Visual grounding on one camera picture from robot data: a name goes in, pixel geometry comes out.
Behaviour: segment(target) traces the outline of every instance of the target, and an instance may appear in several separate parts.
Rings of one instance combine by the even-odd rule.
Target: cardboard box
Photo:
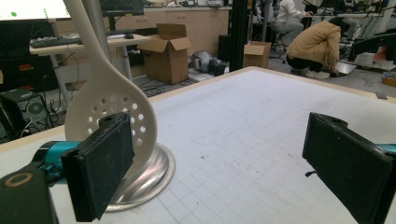
[[[270,58],[271,43],[250,41],[244,47],[244,67],[256,66],[261,68],[268,67]]]
[[[187,49],[191,48],[186,26],[159,23],[157,28],[157,35],[149,35],[148,43],[137,46],[143,50],[146,75],[168,84],[186,80],[189,78]]]

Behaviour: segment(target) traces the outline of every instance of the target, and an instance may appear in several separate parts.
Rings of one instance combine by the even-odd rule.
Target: black pants
[[[317,63],[314,61],[300,59],[300,58],[290,59],[289,56],[286,57],[286,61],[292,68],[296,68],[296,69],[308,68],[309,70],[314,72],[320,72],[323,67],[322,63]]]

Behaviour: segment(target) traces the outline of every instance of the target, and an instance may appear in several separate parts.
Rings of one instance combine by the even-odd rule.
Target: keyboard
[[[131,34],[134,30],[132,29],[122,29],[122,30],[113,30],[113,31],[106,31],[106,35],[127,35]],[[33,41],[30,43],[30,46],[34,49],[41,49],[47,47],[54,47],[54,46],[62,46],[62,45],[71,45],[71,44],[78,44],[80,38],[52,38],[48,40],[39,40]]]

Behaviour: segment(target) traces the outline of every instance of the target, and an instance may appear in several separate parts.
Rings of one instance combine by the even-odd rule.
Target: white sneaker
[[[315,72],[308,70],[308,72],[305,74],[307,77],[311,78],[328,78],[330,76],[330,73],[325,73],[325,72]]]

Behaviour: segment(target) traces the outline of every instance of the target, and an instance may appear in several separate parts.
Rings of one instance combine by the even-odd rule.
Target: slotted spoon
[[[106,58],[81,0],[64,0],[64,3],[88,52],[92,68],[90,78],[67,108],[66,140],[82,141],[98,129],[99,119],[129,111],[136,156],[126,176],[136,174],[149,159],[156,143],[157,122],[151,103]]]

